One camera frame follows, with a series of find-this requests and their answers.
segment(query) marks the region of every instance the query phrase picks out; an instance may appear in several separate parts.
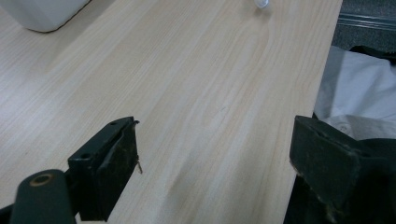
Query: wooden table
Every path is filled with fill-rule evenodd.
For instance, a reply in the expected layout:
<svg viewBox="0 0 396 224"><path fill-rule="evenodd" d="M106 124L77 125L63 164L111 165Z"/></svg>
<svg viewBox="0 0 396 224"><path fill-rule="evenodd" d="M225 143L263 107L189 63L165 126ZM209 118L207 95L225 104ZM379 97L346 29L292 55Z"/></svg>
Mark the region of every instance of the wooden table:
<svg viewBox="0 0 396 224"><path fill-rule="evenodd" d="M133 115L144 173L109 223L282 223L341 0L94 0L60 30L0 9L0 206Z"/></svg>

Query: gray floor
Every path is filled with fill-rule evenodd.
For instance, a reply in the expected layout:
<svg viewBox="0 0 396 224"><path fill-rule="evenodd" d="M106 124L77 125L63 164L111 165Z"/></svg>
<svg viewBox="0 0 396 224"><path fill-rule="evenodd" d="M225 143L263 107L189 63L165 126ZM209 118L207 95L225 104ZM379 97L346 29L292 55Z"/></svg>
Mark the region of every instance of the gray floor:
<svg viewBox="0 0 396 224"><path fill-rule="evenodd" d="M396 0L344 0L341 13L396 20ZM337 24L332 44L342 49L364 45L383 51L396 51L396 31Z"/></svg>

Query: white object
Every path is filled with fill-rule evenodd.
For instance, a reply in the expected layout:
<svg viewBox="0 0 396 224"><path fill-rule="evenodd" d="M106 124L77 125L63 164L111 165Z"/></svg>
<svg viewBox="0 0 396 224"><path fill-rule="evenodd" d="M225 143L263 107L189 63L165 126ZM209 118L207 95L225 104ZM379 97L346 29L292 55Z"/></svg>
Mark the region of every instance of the white object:
<svg viewBox="0 0 396 224"><path fill-rule="evenodd" d="M254 3L256 3L256 6L259 8L268 6L268 0L254 0Z"/></svg>
<svg viewBox="0 0 396 224"><path fill-rule="evenodd" d="M315 114L358 140L396 138L396 67L331 47Z"/></svg>
<svg viewBox="0 0 396 224"><path fill-rule="evenodd" d="M22 26L38 32L58 29L90 0L0 0L0 7Z"/></svg>

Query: white container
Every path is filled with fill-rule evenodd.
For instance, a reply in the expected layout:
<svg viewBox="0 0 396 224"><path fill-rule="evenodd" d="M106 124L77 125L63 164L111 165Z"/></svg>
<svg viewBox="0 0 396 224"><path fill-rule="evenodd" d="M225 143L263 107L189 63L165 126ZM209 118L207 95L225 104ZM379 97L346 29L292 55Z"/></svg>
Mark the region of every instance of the white container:
<svg viewBox="0 0 396 224"><path fill-rule="evenodd" d="M90 0L0 0L2 7L22 26L38 32L58 29Z"/></svg>
<svg viewBox="0 0 396 224"><path fill-rule="evenodd" d="M254 3L256 3L256 6L259 8L265 8L268 6L268 1L269 0L254 0Z"/></svg>

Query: white fabric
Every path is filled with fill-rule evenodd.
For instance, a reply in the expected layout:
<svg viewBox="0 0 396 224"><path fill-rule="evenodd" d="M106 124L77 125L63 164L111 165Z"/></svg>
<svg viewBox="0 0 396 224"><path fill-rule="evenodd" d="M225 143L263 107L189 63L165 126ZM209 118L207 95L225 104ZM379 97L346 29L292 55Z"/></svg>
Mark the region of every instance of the white fabric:
<svg viewBox="0 0 396 224"><path fill-rule="evenodd" d="M331 47L315 114L358 140L396 138L395 66ZM349 128L340 128L340 123Z"/></svg>

